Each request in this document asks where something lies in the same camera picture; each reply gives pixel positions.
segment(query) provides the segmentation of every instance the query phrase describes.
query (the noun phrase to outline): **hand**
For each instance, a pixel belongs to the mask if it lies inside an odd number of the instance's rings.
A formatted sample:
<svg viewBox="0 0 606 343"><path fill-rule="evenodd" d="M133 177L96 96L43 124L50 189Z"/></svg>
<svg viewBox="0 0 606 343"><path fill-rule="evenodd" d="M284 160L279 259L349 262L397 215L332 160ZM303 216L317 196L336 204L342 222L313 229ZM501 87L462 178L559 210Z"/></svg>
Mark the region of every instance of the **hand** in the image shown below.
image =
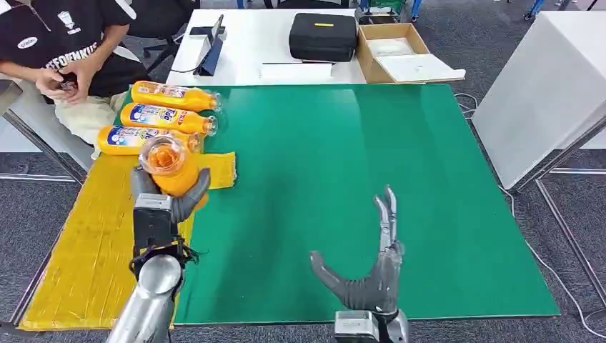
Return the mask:
<svg viewBox="0 0 606 343"><path fill-rule="evenodd" d="M173 220L180 223L189 218L196 210L200 200L208 192L209 187L210 169L204 168L198 173L196 183L185 194L180 197L173 197L171 203ZM141 193L161 194L161 191L152 176L143 170L143 167L136 166L131 171L131 193L136 199Z"/></svg>
<svg viewBox="0 0 606 343"><path fill-rule="evenodd" d="M399 271L404 247L396 239L396 196L389 186L385 197L374 196L381 221L379 254L370 273L358 280L347 280L324 263L319 252L309 252L312 271L348 309L365 309L393 314L397 308Z"/></svg>
<svg viewBox="0 0 606 343"><path fill-rule="evenodd" d="M53 100L64 100L74 95L76 92L69 93L59 89L59 82L63 81L61 74L53 69L37 69L36 78L34 80L36 88L40 93L46 95Z"/></svg>
<svg viewBox="0 0 606 343"><path fill-rule="evenodd" d="M71 61L65 68L59 70L61 74L74 73L78 77L78 89L65 98L65 102L68 104L78 104L86 100L86 97L89 95L89 87L91 86L93 76L102 66L103 64L99 63L94 56L89 56L86 59Z"/></svg>

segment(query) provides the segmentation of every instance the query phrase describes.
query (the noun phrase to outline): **yellow bottle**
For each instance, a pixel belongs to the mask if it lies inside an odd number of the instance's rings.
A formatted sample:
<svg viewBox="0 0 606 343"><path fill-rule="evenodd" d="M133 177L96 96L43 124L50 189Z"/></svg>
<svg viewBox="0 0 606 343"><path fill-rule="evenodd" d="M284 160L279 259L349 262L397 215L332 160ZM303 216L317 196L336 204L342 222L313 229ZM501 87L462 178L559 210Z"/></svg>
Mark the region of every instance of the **yellow bottle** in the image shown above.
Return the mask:
<svg viewBox="0 0 606 343"><path fill-rule="evenodd" d="M200 112L220 110L218 96L198 88L169 86L151 81L137 81L131 89L134 102Z"/></svg>
<svg viewBox="0 0 606 343"><path fill-rule="evenodd" d="M124 106L120 112L120 121L123 125L173 129L185 134L201 132L207 136L214 136L217 132L215 116L203 117L196 112L183 109L138 103Z"/></svg>
<svg viewBox="0 0 606 343"><path fill-rule="evenodd" d="M173 197L185 194L198 181L199 166L191 151L170 136L148 139L141 148L139 163L160 189ZM196 209L208 200L205 194Z"/></svg>
<svg viewBox="0 0 606 343"><path fill-rule="evenodd" d="M108 155L138 155L146 139L172 136L192 152L202 152L202 134L184 134L177 130L148 129L145 127L106 126L99 131L96 145Z"/></svg>

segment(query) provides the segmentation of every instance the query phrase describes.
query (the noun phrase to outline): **metal robot arm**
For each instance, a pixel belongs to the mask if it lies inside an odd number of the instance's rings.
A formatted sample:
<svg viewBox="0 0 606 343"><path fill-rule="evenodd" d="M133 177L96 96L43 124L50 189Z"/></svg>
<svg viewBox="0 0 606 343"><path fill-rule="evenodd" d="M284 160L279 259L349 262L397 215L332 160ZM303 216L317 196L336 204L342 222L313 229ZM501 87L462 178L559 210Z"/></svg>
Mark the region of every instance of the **metal robot arm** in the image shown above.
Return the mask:
<svg viewBox="0 0 606 343"><path fill-rule="evenodd" d="M183 283L185 264L197 258L184 245L177 223L192 214L209 185L210 171L203 169L186 194L173 198L160 194L158 186L140 167L132 172L135 245L129 268L137 284L106 343L160 343L169 336L174 299Z"/></svg>
<svg viewBox="0 0 606 343"><path fill-rule="evenodd" d="M385 197L374 196L380 215L379 254L370 273L358 280L339 276L324 263L319 252L310 252L312 270L334 295L353 311L339 311L335 320L337 340L348 342L408 342L408 322L397 307L399 272L404 248L397 240L397 202L385 187Z"/></svg>

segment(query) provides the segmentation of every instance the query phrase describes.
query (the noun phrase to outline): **khaki pants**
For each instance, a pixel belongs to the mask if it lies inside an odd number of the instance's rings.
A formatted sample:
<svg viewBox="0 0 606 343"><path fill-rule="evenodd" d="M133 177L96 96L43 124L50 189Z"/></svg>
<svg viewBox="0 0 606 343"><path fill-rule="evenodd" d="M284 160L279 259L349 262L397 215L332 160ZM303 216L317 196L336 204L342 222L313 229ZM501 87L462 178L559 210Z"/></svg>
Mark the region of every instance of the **khaki pants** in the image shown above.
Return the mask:
<svg viewBox="0 0 606 343"><path fill-rule="evenodd" d="M122 107L128 94L113 95L109 98L88 96L80 104L55 103L55 115L72 134L82 138L86 143L95 145L96 137L103 126L112 125L118 110Z"/></svg>

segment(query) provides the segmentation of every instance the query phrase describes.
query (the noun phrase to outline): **open box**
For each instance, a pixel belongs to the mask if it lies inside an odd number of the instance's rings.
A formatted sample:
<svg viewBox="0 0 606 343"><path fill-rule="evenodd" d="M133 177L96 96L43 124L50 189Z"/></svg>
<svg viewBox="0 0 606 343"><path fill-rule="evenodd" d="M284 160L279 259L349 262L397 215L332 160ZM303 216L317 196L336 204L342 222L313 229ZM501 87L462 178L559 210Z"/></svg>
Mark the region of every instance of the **open box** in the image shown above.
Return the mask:
<svg viewBox="0 0 606 343"><path fill-rule="evenodd" d="M373 55L369 41L405 38L408 54ZM412 24L361 25L358 33L357 59L369 84L417 84L454 81L465 78L465 70L454 70L429 52Z"/></svg>

